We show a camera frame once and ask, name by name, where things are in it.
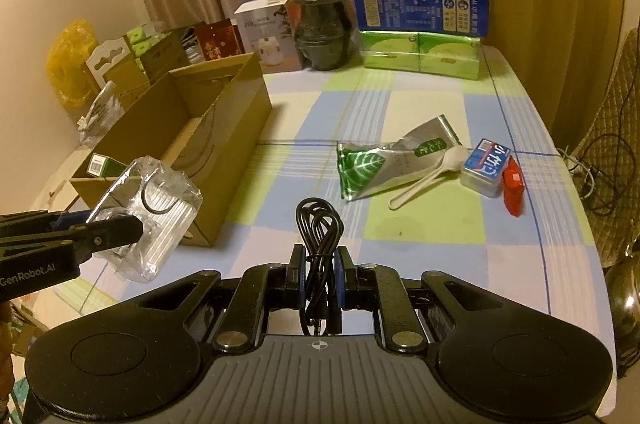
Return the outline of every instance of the checkered tablecloth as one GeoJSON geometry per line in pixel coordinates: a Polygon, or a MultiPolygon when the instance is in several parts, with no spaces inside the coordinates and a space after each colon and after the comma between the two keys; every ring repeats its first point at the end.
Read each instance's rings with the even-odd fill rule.
{"type": "MultiPolygon", "coordinates": [[[[241,276],[257,263],[287,262],[300,241],[294,210],[304,197],[331,202],[344,220],[342,243],[354,263],[379,263],[402,277],[440,270],[572,322],[614,353],[607,291],[577,192],[526,91],[498,50],[484,48],[486,78],[467,81],[364,69],[303,70],[265,76],[273,112],[228,212],[216,247],[179,247],[149,285],[118,279],[94,258],[59,294],[87,313],[202,269],[241,276]],[[335,142],[398,140],[445,114],[460,140],[487,138],[515,150],[526,205],[511,217],[491,199],[446,181],[398,211],[391,193],[340,198],[335,142]]],[[[292,330],[297,317],[274,325],[292,330]]],[[[371,331],[370,317],[346,314],[345,330],[371,331]]],[[[615,403],[615,381],[600,408],[615,403]]]]}

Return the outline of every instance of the hand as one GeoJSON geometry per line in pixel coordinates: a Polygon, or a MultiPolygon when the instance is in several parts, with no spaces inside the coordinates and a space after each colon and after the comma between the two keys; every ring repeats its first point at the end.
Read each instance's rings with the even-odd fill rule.
{"type": "Polygon", "coordinates": [[[0,304],[0,401],[7,401],[14,387],[14,364],[11,360],[13,347],[11,329],[11,305],[6,301],[0,304]]]}

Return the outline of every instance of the black plastic-wrapped object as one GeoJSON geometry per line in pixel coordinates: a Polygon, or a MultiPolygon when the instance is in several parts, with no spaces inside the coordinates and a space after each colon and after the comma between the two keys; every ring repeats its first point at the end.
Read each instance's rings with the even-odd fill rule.
{"type": "Polygon", "coordinates": [[[351,21],[343,0],[294,0],[302,8],[296,47],[316,70],[344,65],[349,55],[351,21]]]}

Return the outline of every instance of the white cable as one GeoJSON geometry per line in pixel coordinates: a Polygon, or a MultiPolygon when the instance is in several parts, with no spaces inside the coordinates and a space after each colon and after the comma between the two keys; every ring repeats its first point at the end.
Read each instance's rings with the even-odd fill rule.
{"type": "Polygon", "coordinates": [[[558,150],[558,153],[562,157],[562,160],[564,160],[564,165],[565,166],[566,166],[566,162],[567,161],[572,162],[572,163],[575,164],[575,166],[573,166],[572,168],[569,168],[567,166],[567,169],[569,170],[569,173],[571,173],[573,175],[573,174],[577,173],[576,171],[574,171],[576,168],[581,168],[581,169],[584,170],[584,172],[586,174],[586,176],[584,178],[584,182],[582,184],[584,185],[587,182],[587,179],[591,180],[591,188],[589,189],[589,192],[584,197],[580,196],[580,200],[588,199],[596,189],[596,181],[593,178],[593,173],[591,173],[590,168],[588,168],[588,166],[585,165],[585,163],[580,162],[579,160],[575,159],[575,157],[569,155],[566,150],[564,150],[562,148],[556,148],[556,150],[558,150]]]}

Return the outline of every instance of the green label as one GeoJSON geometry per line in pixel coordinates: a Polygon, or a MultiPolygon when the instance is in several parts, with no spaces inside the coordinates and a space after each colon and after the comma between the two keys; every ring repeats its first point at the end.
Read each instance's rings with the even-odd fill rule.
{"type": "Polygon", "coordinates": [[[441,149],[447,149],[447,143],[444,142],[443,138],[437,137],[436,139],[424,141],[424,143],[414,149],[414,154],[415,157],[424,157],[441,149]]]}
{"type": "Polygon", "coordinates": [[[368,150],[338,150],[338,172],[342,197],[351,199],[376,176],[385,158],[368,150]]]}

